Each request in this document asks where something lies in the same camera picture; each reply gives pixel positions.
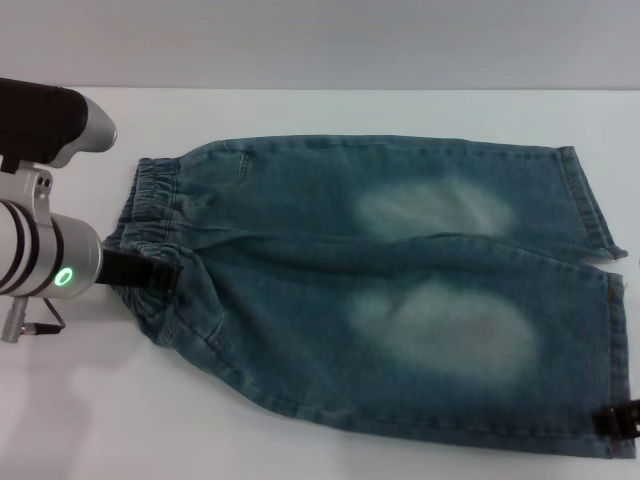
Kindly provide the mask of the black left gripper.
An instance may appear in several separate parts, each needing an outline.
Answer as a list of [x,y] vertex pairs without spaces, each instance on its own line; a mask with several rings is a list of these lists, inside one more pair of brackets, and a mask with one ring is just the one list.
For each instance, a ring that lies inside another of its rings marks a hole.
[[96,278],[101,285],[147,287],[163,293],[174,293],[179,282],[179,266],[153,262],[149,258],[102,249],[102,263]]

